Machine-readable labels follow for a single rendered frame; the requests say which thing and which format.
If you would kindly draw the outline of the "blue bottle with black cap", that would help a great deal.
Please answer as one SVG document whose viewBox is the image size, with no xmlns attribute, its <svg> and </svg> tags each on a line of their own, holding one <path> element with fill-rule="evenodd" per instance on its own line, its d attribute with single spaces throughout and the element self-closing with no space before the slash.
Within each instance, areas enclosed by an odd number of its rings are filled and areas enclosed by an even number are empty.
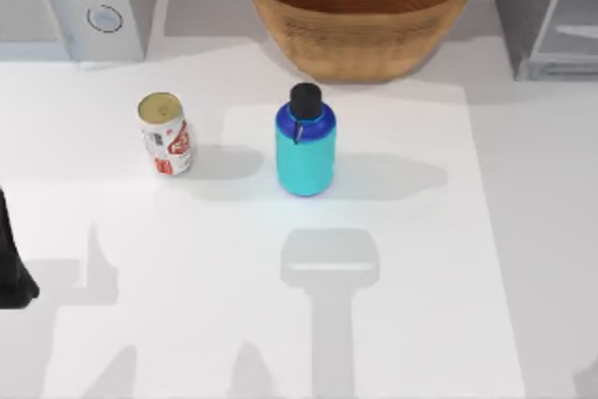
<svg viewBox="0 0 598 399">
<path fill-rule="evenodd" d="M 310 197 L 324 192 L 335 169 L 336 116 L 320 87 L 300 82 L 275 117 L 278 182 L 288 193 Z"/>
</svg>

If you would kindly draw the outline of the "red and white can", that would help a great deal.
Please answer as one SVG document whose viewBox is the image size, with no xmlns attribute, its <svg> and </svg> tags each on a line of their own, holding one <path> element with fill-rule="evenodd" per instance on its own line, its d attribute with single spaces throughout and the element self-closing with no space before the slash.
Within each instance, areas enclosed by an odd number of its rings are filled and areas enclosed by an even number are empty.
<svg viewBox="0 0 598 399">
<path fill-rule="evenodd" d="M 192 138 L 184 110 L 172 93 L 150 93 L 137 106 L 145 148 L 158 173 L 177 176 L 192 165 Z"/>
</svg>

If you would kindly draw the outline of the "brown woven basket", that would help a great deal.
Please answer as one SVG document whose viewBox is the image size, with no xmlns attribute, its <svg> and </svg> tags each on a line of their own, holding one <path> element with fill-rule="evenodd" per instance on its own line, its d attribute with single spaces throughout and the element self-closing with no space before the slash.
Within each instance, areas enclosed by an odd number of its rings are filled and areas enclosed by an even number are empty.
<svg viewBox="0 0 598 399">
<path fill-rule="evenodd" d="M 439 45 L 468 0 L 252 0 L 300 71 L 318 80 L 388 81 Z"/>
</svg>

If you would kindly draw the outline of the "microwave knob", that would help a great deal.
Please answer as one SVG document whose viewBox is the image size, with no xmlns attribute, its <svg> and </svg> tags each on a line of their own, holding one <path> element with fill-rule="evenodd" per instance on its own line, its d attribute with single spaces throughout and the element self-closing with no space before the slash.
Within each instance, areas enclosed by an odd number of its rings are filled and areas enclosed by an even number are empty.
<svg viewBox="0 0 598 399">
<path fill-rule="evenodd" d="M 89 8 L 86 18 L 88 24 L 94 30 L 105 34 L 116 33 L 123 25 L 123 18 L 120 12 L 108 5 Z"/>
</svg>

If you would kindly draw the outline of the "pale microwave oven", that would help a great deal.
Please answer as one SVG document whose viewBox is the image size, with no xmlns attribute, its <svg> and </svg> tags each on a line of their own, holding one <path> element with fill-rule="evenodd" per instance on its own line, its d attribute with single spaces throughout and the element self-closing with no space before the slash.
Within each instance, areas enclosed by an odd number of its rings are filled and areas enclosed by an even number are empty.
<svg viewBox="0 0 598 399">
<path fill-rule="evenodd" d="M 0 0 L 0 62 L 136 62 L 145 59 L 157 0 Z M 100 33 L 89 8 L 108 5 L 122 28 Z"/>
</svg>

